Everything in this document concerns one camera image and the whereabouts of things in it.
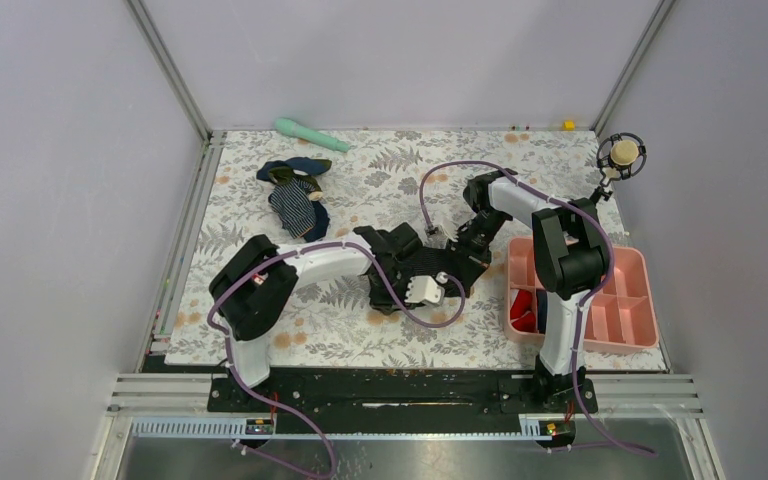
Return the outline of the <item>black striped underwear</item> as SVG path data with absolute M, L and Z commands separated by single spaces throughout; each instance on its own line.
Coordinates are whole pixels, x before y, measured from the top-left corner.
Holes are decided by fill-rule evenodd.
M 443 272 L 448 276 L 454 277 L 461 282 L 464 287 L 465 296 L 471 295 L 470 291 L 474 283 L 488 270 L 489 265 L 475 263 L 471 259 L 461 258 L 446 250 L 431 247 L 419 247 L 413 253 L 407 256 L 397 256 L 395 253 L 380 253 L 379 255 L 393 255 L 405 266 L 414 269 L 414 276 L 428 275 L 436 277 Z M 459 296 L 459 290 L 451 280 L 442 284 L 445 289 L 445 298 Z

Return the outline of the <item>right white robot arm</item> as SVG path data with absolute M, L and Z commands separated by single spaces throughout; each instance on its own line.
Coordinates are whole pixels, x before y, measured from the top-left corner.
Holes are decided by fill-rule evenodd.
M 539 407 L 557 412 L 584 382 L 585 370 L 577 364 L 584 324 L 592 296 L 612 270 L 612 249 L 596 209 L 599 198 L 543 198 L 520 186 L 509 171 L 470 179 L 463 197 L 475 215 L 445 247 L 463 284 L 488 269 L 490 244 L 506 222 L 517 220 L 532 231 L 535 273 L 547 293 L 532 392 Z

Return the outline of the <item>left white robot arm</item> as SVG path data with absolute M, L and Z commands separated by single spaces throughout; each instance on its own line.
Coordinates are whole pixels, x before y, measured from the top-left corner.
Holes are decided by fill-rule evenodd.
M 209 284 L 211 327 L 230 341 L 229 365 L 238 378 L 232 398 L 248 411 L 269 401 L 267 334 L 293 292 L 341 277 L 365 277 L 369 306 L 391 314 L 407 306 L 407 284 L 418 271 L 408 259 L 422 242 L 402 223 L 391 231 L 362 226 L 335 240 L 304 245 L 274 244 L 265 235 L 249 239 Z

